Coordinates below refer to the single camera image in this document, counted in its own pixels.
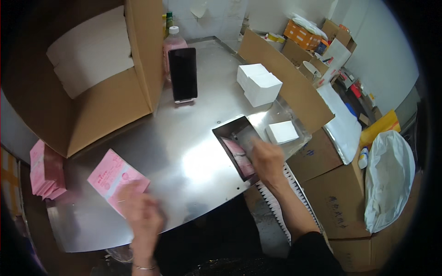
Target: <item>orange box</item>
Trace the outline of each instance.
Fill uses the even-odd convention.
[[[293,20],[289,20],[284,35],[296,42],[304,50],[314,50],[319,45],[322,37],[312,34],[303,27],[296,25]]]

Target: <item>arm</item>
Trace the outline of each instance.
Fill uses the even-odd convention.
[[[133,252],[132,276],[159,276],[153,251],[163,228],[163,218],[158,212],[157,201],[148,194],[135,193],[135,185],[127,185],[118,194],[122,213],[133,231],[130,245]]]
[[[261,181],[278,200],[292,241],[296,241],[306,233],[319,232],[314,219],[283,174],[284,154],[281,148],[259,139],[254,139],[253,144],[253,166]]]

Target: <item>yellow plastic bag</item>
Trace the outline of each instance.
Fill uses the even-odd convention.
[[[368,146],[370,149],[371,144],[379,133],[392,129],[400,132],[399,121],[394,110],[390,110],[381,119],[362,131],[359,146],[361,148]]]

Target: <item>black clothing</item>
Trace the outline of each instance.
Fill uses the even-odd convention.
[[[344,275],[317,232],[296,240],[287,259],[265,256],[242,195],[210,211],[205,221],[197,219],[163,233],[155,258],[163,276]]]

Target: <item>bottle with pink liquid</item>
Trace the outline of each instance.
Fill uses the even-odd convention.
[[[169,28],[169,36],[166,37],[163,43],[164,69],[166,70],[166,79],[168,81],[170,81],[169,51],[188,47],[184,38],[178,33],[178,26],[171,26]]]

